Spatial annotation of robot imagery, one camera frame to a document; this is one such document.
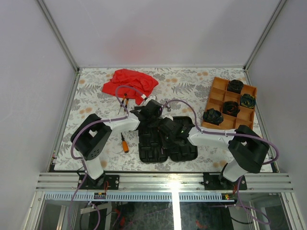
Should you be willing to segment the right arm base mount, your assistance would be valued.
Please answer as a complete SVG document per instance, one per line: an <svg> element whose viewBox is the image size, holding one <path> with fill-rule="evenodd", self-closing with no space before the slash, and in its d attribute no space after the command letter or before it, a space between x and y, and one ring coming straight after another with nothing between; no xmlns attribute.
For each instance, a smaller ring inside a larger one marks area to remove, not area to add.
<svg viewBox="0 0 307 230"><path fill-rule="evenodd" d="M235 188L239 188L239 190L247 190L247 183L244 182L245 177L241 179L240 183L239 179L235 182L231 182L220 175L219 172L204 172L203 173L203 181L200 182L201 185L204 186L205 190L209 191L226 191L232 190Z"/></svg>

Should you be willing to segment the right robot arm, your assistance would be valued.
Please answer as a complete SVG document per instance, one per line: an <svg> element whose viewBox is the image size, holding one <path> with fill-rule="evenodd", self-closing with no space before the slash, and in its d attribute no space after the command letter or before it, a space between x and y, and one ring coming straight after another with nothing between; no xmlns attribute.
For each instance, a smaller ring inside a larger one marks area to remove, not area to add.
<svg viewBox="0 0 307 230"><path fill-rule="evenodd" d="M158 125L158 131L166 144L182 146L190 143L229 151L234 159L224 166L218 180L224 189L231 188L246 173L259 173L269 150L269 144L245 125L237 129L218 130L181 125L164 118Z"/></svg>

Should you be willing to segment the black plastic tool case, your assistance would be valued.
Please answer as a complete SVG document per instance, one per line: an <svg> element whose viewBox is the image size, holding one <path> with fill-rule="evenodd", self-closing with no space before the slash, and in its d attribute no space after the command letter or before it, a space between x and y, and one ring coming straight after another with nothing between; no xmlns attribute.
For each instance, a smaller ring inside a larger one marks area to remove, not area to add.
<svg viewBox="0 0 307 230"><path fill-rule="evenodd" d="M187 132L195 127L188 116L159 120L155 125L138 128L139 157L144 163L192 161L198 157L197 146L187 140Z"/></svg>

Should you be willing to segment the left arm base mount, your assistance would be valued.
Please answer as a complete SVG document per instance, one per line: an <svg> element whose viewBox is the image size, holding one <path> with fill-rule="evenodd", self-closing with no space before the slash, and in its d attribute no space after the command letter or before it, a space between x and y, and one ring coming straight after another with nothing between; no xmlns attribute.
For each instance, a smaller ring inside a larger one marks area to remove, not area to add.
<svg viewBox="0 0 307 230"><path fill-rule="evenodd" d="M84 174L79 174L78 187L83 190L118 190L119 175L103 174L98 179L92 179L89 175L84 179Z"/></svg>

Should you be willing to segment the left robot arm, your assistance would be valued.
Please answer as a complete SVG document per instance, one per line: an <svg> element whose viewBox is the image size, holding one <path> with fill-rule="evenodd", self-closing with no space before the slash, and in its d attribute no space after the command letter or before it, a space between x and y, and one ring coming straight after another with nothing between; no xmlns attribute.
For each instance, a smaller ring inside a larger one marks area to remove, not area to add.
<svg viewBox="0 0 307 230"><path fill-rule="evenodd" d="M135 131L139 127L154 122L161 116L163 105L156 100L148 100L140 110L127 111L122 117L101 119L96 114L89 115L71 136L71 156L82 160L88 183L94 189L104 186L104 169L99 155L112 134Z"/></svg>

